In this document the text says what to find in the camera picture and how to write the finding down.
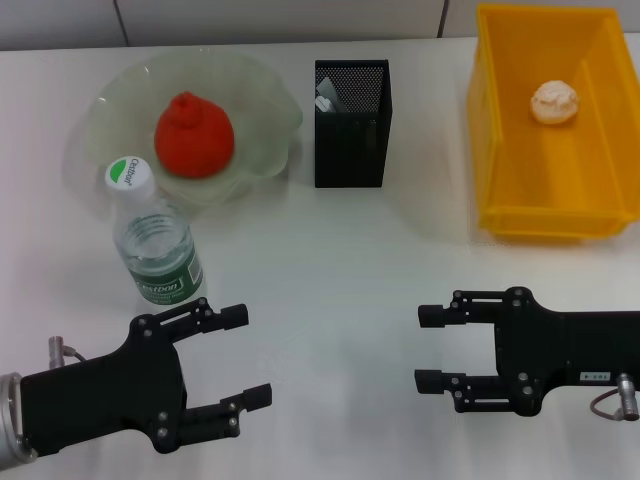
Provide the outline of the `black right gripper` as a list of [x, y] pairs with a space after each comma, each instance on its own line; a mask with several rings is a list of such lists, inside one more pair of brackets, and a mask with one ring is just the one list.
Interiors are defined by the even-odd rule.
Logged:
[[455, 290], [449, 305], [420, 305], [421, 328], [495, 325], [498, 376], [414, 371], [423, 395], [450, 393], [457, 413], [533, 417], [544, 397], [569, 386], [610, 387], [623, 417], [640, 417], [640, 311], [559, 312], [525, 287]]

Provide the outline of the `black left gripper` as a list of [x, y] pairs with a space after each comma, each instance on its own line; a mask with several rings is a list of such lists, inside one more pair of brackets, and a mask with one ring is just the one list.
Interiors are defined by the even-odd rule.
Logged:
[[[116, 351], [20, 381], [23, 434], [38, 455], [122, 430], [145, 434], [162, 454], [176, 451], [186, 388], [172, 341], [249, 324], [245, 304], [215, 312], [205, 297], [135, 318]], [[272, 405], [267, 383], [186, 410], [186, 443], [240, 435], [239, 416]]]

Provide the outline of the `clear green-label water bottle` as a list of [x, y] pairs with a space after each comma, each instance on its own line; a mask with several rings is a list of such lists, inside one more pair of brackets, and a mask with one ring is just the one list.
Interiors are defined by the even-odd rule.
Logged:
[[159, 307], [196, 298], [204, 273], [189, 221], [149, 164], [121, 157], [104, 180], [113, 202], [113, 240], [142, 298]]

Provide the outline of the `orange fruit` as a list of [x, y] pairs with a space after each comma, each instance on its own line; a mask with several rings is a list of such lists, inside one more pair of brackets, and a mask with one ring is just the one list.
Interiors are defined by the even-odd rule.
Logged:
[[218, 105], [191, 92], [176, 95], [154, 132], [160, 164], [172, 175], [204, 179], [231, 162], [235, 137], [231, 121]]

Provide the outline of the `white paper ball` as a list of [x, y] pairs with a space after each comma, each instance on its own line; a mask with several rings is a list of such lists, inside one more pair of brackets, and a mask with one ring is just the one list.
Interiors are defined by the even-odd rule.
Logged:
[[574, 88], [561, 80], [542, 84], [530, 100], [533, 117], [543, 125], [559, 125], [573, 119], [579, 111]]

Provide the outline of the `grey marker pen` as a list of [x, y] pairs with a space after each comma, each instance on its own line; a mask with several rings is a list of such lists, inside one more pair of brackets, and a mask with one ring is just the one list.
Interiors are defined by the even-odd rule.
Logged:
[[334, 86], [334, 83], [329, 77], [324, 77], [316, 86], [316, 97], [317, 96], [326, 97], [332, 102], [333, 106], [335, 107], [335, 112], [332, 113], [349, 112], [348, 107], [341, 99], [336, 87]]

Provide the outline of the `black mesh pen holder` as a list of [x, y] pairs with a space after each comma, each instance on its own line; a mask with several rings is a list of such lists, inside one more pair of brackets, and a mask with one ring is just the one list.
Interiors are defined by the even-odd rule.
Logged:
[[348, 113], [315, 106], [314, 183], [317, 188], [379, 188], [383, 184], [393, 115], [387, 60], [318, 60], [316, 86], [329, 77]]

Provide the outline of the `clear wavy glass fruit plate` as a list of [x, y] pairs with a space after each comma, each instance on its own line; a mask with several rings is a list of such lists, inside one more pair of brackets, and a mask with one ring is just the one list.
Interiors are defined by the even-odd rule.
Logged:
[[[231, 162], [209, 178], [180, 178], [157, 159], [156, 125], [183, 92], [221, 107], [233, 127]], [[110, 198], [102, 177], [107, 166], [137, 156], [148, 162], [162, 190], [196, 214], [283, 172], [302, 121], [298, 103], [275, 69], [227, 48], [180, 47], [126, 68], [102, 89], [68, 138], [63, 173], [74, 194], [105, 218]]]

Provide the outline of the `yellow plastic bin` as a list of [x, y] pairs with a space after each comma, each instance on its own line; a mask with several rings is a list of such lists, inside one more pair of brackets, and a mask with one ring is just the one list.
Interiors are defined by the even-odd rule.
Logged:
[[[596, 239], [640, 221], [640, 78], [611, 8], [482, 4], [466, 108], [478, 223], [503, 237]], [[530, 100], [561, 80], [577, 115]]]

